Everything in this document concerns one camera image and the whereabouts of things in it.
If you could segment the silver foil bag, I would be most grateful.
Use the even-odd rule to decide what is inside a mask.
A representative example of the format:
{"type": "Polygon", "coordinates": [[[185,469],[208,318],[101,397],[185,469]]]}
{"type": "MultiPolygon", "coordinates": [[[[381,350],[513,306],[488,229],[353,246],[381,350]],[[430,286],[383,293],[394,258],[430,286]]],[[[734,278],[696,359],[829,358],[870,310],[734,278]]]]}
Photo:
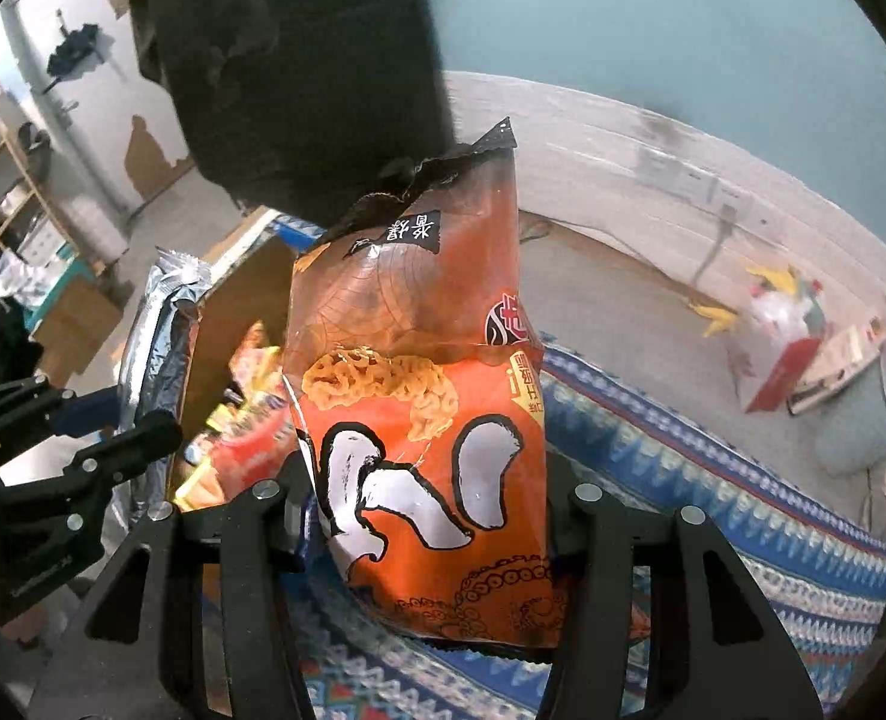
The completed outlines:
{"type": "Polygon", "coordinates": [[[200,307],[212,286],[210,265],[176,250],[158,249],[118,374],[118,434],[152,411],[181,417],[200,307]]]}

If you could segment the red snack bag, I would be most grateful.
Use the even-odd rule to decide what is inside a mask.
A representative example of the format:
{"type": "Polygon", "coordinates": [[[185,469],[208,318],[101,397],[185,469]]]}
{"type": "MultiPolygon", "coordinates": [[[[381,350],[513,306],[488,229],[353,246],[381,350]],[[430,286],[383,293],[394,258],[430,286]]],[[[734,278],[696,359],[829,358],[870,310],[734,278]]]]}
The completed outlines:
{"type": "Polygon", "coordinates": [[[257,481],[274,479],[298,449],[290,410],[241,416],[221,434],[210,460],[223,496],[231,500],[257,481]]]}

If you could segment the small orange snack bag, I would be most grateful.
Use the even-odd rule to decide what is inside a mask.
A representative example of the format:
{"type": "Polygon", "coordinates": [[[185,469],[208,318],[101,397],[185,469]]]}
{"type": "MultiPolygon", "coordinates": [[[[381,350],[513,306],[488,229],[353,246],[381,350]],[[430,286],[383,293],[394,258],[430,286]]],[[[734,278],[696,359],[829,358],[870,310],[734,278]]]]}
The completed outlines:
{"type": "Polygon", "coordinates": [[[233,415],[241,415],[244,408],[260,403],[282,403],[282,348],[271,342],[262,320],[249,327],[231,356],[228,369],[233,415]]]}

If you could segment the large orange chips bag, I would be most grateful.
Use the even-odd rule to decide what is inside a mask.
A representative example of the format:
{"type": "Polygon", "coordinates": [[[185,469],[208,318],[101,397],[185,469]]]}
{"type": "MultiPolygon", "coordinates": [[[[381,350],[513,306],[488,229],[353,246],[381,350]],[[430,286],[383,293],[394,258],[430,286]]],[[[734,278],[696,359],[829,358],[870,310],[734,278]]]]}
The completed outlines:
{"type": "Polygon", "coordinates": [[[495,125],[418,167],[394,220],[299,257],[283,372],[345,587],[407,634],[537,650],[564,594],[514,149],[495,125]]]}

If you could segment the yellow long snack pack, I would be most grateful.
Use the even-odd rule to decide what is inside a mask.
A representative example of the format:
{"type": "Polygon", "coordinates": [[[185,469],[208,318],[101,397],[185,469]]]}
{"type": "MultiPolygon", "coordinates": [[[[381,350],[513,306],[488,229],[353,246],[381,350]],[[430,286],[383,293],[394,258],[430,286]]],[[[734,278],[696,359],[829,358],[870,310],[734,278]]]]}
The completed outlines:
{"type": "Polygon", "coordinates": [[[230,406],[220,405],[205,422],[202,433],[191,440],[186,455],[196,465],[175,492],[175,502],[182,512],[200,511],[225,504],[226,499],[218,484],[210,452],[228,427],[233,426],[241,416],[252,412],[249,408],[244,408],[241,415],[235,416],[231,413],[230,406]]]}

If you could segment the patterned blue blanket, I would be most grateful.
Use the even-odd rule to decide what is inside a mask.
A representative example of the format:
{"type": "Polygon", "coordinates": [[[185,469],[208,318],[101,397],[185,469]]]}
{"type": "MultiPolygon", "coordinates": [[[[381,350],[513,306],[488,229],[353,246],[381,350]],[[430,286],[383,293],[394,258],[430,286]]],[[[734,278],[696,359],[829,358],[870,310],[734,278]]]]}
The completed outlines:
{"type": "MultiPolygon", "coordinates": [[[[886,543],[755,458],[555,340],[542,374],[547,445],[573,483],[625,507],[633,601],[651,610],[675,519],[696,507],[767,598],[825,713],[849,688],[886,606],[886,543]]],[[[288,583],[319,718],[532,718],[550,663],[435,649],[361,610],[326,564],[288,583]]]]}

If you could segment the blue cardboard box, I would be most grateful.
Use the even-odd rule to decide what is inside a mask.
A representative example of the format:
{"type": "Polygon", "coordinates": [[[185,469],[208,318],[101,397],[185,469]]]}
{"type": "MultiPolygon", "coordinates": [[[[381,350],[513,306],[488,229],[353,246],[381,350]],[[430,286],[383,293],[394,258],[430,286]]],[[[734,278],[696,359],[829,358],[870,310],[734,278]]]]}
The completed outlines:
{"type": "MultiPolygon", "coordinates": [[[[264,322],[271,342],[282,348],[283,358],[293,265],[299,249],[313,241],[306,224],[264,213],[241,224],[221,247],[208,252],[204,262],[210,265],[214,282],[203,298],[199,330],[194,333],[179,418],[182,444],[166,472],[166,494],[173,504],[178,505],[176,489],[196,465],[186,455],[191,440],[202,433],[218,406],[230,406],[228,362],[254,322],[264,322]]],[[[288,408],[298,440],[292,389],[283,382],[283,372],[282,385],[280,405],[260,403],[248,408],[257,416],[288,408]]]]}

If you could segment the banana peel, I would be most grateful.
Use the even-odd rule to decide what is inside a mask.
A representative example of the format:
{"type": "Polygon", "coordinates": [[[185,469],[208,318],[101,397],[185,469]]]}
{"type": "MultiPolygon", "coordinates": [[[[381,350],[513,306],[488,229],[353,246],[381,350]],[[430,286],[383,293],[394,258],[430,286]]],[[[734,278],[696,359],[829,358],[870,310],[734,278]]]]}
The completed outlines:
{"type": "Polygon", "coordinates": [[[739,319],[739,314],[734,310],[726,309],[721,305],[699,304],[699,302],[690,301],[687,304],[690,310],[698,317],[706,322],[703,337],[710,338],[719,333],[728,333],[734,328],[735,322],[739,319]]]}

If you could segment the red white paper bag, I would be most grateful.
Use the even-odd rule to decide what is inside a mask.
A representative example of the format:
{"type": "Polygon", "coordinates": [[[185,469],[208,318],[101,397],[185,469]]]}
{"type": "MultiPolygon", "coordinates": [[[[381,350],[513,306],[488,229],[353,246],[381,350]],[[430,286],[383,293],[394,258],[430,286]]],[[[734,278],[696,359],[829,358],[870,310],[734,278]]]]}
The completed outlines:
{"type": "Polygon", "coordinates": [[[824,287],[788,266],[752,266],[750,298],[726,341],[740,410],[774,411],[785,403],[827,336],[824,287]]]}

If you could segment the light blue trash bin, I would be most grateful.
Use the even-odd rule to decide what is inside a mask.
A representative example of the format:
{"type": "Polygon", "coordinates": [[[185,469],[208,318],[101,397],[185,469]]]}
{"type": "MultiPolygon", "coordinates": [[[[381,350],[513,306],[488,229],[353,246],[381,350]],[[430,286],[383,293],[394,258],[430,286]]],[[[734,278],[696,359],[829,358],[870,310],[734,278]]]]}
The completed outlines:
{"type": "Polygon", "coordinates": [[[886,463],[886,390],[879,361],[824,403],[813,443],[831,476],[848,476],[886,463]]]}

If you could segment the white shopping bag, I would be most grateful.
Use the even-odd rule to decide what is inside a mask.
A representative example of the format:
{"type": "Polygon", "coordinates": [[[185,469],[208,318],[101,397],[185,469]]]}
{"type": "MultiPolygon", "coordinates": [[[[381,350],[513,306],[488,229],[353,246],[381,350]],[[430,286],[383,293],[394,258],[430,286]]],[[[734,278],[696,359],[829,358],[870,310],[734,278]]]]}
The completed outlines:
{"type": "Polygon", "coordinates": [[[786,398],[788,413],[799,416],[848,387],[879,359],[885,339],[885,322],[879,316],[831,335],[786,398]]]}

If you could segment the wall socket row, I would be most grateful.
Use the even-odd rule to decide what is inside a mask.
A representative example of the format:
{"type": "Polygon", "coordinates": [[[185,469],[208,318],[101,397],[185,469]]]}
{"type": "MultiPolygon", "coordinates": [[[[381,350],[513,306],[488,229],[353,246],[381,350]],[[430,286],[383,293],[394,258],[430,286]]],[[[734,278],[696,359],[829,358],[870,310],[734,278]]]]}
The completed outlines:
{"type": "Polygon", "coordinates": [[[636,177],[642,184],[734,223],[757,238],[781,241],[783,220],[773,208],[708,169],[642,146],[636,156],[636,177]]]}

